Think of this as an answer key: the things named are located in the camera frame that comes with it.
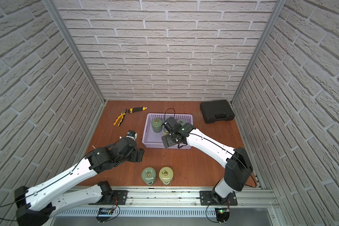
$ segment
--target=wooden table surface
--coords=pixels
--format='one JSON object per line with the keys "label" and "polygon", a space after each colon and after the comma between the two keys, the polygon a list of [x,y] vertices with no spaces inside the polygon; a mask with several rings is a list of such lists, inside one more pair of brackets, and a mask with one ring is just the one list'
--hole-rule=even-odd
{"label": "wooden table surface", "polygon": [[[99,181],[106,180],[111,186],[145,186],[141,173],[146,167],[153,167],[158,171],[164,167],[171,167],[174,173],[171,186],[215,186],[224,176],[224,168],[214,159],[192,147],[191,149],[157,149],[146,148],[142,143],[142,135],[148,113],[164,113],[168,108],[174,108],[177,114],[191,114],[193,124],[207,136],[227,146],[244,147],[239,129],[235,120],[219,121],[206,124],[199,109],[201,102],[183,101],[108,101],[95,133],[90,141],[86,153],[93,147],[105,147],[125,136],[128,130],[138,134],[137,145],[145,149],[141,163],[125,162],[89,178],[79,185],[92,186]],[[113,126],[116,118],[124,109],[148,107],[145,111],[127,113],[121,126]],[[254,186],[255,182],[249,178],[247,184]],[[158,179],[154,186],[162,186]]]}

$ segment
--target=white brick wall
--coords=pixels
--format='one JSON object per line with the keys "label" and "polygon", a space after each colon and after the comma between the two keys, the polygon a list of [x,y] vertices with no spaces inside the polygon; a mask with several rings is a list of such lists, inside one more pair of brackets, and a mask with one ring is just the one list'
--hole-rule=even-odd
{"label": "white brick wall", "polygon": [[106,99],[201,101],[231,100],[275,1],[55,3]]}
{"label": "white brick wall", "polygon": [[234,103],[288,225],[339,225],[339,0],[288,0]]}
{"label": "white brick wall", "polygon": [[[0,205],[69,168],[98,108],[44,4],[0,0]],[[0,217],[15,210],[0,208]]]}

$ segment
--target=purple plastic basket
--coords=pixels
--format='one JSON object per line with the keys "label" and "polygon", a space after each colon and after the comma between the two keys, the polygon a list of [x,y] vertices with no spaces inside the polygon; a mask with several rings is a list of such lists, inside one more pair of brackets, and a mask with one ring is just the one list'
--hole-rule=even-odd
{"label": "purple plastic basket", "polygon": [[[169,117],[173,117],[175,120],[178,119],[185,119],[188,121],[189,124],[193,125],[193,117],[192,115],[187,115],[187,114],[176,114],[173,116],[173,114],[166,114],[166,119]],[[145,124],[145,130],[143,132],[143,138],[142,138],[142,143],[147,147],[147,148],[164,148],[163,142],[162,142],[162,136],[163,136],[163,131],[161,133],[155,133],[152,129],[151,122],[155,118],[160,118],[164,120],[164,114],[157,114],[157,113],[149,113],[147,115],[146,119],[146,124]],[[177,145],[174,145],[172,147],[169,147],[171,149],[178,149]],[[180,149],[190,149],[191,146],[186,145],[184,147],[181,147]]]}

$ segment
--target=black cable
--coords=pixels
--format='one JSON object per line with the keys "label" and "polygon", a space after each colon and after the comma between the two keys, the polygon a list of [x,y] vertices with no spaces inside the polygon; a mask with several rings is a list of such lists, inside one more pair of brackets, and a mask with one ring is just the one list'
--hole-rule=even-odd
{"label": "black cable", "polygon": [[118,209],[119,209],[119,212],[118,212],[118,214],[115,216],[115,217],[113,217],[112,219],[109,219],[109,220],[106,220],[106,221],[103,221],[103,223],[104,222],[107,222],[107,221],[111,221],[111,220],[113,220],[114,218],[116,218],[116,217],[118,217],[118,215],[121,213],[121,208],[117,205],[117,204],[115,204],[117,207],[118,207]]}
{"label": "black cable", "polygon": [[208,209],[208,207],[209,207],[211,204],[215,204],[215,203],[212,202],[212,203],[210,203],[210,204],[207,206],[206,211],[205,211],[206,217],[207,217],[207,219],[208,219],[209,221],[211,221],[211,222],[213,222],[213,223],[219,223],[219,221],[212,221],[212,220],[210,220],[210,219],[208,218],[208,216],[207,216],[207,209]]}
{"label": "black cable", "polygon": [[[194,134],[194,133],[189,133],[189,134],[196,135],[196,136],[198,136],[198,137],[200,137],[200,138],[202,138],[202,139],[205,139],[205,140],[207,140],[207,141],[213,143],[214,145],[218,146],[218,147],[221,148],[222,150],[228,152],[226,149],[224,149],[223,147],[221,147],[220,145],[218,145],[217,143],[215,143],[215,142],[213,142],[213,141],[211,141],[211,140],[209,140],[209,139],[206,139],[206,138],[201,137],[200,135],[197,135],[197,134]],[[250,177],[252,178],[252,180],[253,180],[254,183],[256,184],[255,179],[252,177],[250,171],[246,168],[245,164],[244,164],[242,161],[240,161],[235,155],[232,155],[232,156],[234,156],[234,157],[235,157],[235,158],[236,158],[236,159],[244,166],[244,168],[246,169],[246,171],[249,173]]]}
{"label": "black cable", "polygon": [[185,146],[187,146],[187,144],[185,144],[185,145],[181,145],[181,146],[180,146],[180,144],[178,143],[178,146],[177,146],[177,148],[178,148],[178,149],[180,149],[181,147],[185,147]]}
{"label": "black cable", "polygon": [[[32,193],[31,195],[28,195],[28,196],[23,197],[22,199],[19,199],[18,201],[21,201],[21,200],[23,200],[23,199],[25,199],[25,198],[27,198],[27,197],[30,197],[30,196],[32,196],[32,195],[34,195],[34,194],[37,194],[38,192],[41,192],[42,190],[44,190],[44,189],[46,189],[47,187],[49,187],[50,185],[52,185],[52,184],[58,182],[59,180],[61,180],[61,179],[63,179],[64,177],[68,176],[69,174],[70,174],[70,175],[73,174],[74,169],[77,168],[77,166],[79,165],[79,163],[81,162],[81,160],[82,160],[82,159],[80,159],[80,160],[78,161],[78,163],[75,165],[75,167],[73,168],[72,171],[70,171],[69,173],[67,173],[67,174],[64,175],[63,177],[57,179],[56,181],[54,181],[53,183],[49,184],[49,185],[46,186],[45,188],[42,188],[42,189],[40,189],[39,191],[37,191],[37,192],[35,192],[35,193]],[[15,201],[15,202],[12,202],[12,203],[9,203],[9,204],[6,204],[6,205],[2,205],[2,206],[0,206],[0,208],[1,208],[1,207],[4,207],[4,206],[9,206],[9,205],[15,204],[15,203],[17,203],[18,201]],[[1,217],[0,217],[0,220],[3,220],[3,221],[17,221],[17,220],[11,220],[11,219],[4,219],[4,218],[1,218]]]}
{"label": "black cable", "polygon": [[[174,108],[169,108],[169,109],[173,109],[173,111],[174,111],[173,117],[174,117],[174,116],[176,115],[176,110],[175,110]],[[166,121],[166,113],[167,113],[167,111],[168,111],[169,109],[167,109],[167,110],[164,112],[164,121]]]}

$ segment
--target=yellow pliers handle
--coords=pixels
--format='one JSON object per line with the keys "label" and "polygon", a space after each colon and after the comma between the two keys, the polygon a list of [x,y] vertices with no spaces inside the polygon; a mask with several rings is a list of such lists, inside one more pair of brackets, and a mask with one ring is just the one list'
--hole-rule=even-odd
{"label": "yellow pliers handle", "polygon": [[116,125],[117,124],[117,122],[118,122],[118,120],[121,118],[123,116],[123,114],[121,113],[121,115],[120,116],[118,116],[118,118],[117,118],[117,120],[113,123],[113,125]]}
{"label": "yellow pliers handle", "polygon": [[124,119],[124,116],[125,116],[125,113],[126,113],[126,112],[127,112],[127,109],[125,109],[125,110],[121,113],[121,115],[118,116],[117,120],[113,123],[113,125],[116,125],[117,122],[118,122],[118,120],[121,118],[121,120],[120,120],[119,123],[118,123],[118,126],[120,126],[121,123],[122,123],[122,121],[123,121],[123,119]]}
{"label": "yellow pliers handle", "polygon": [[119,123],[118,123],[118,126],[120,126],[120,125],[121,125],[121,123],[122,123],[122,121],[123,121],[123,119],[124,119],[124,116],[125,116],[125,113],[124,113],[124,114],[122,114],[122,118],[121,118],[121,120],[119,121]]}

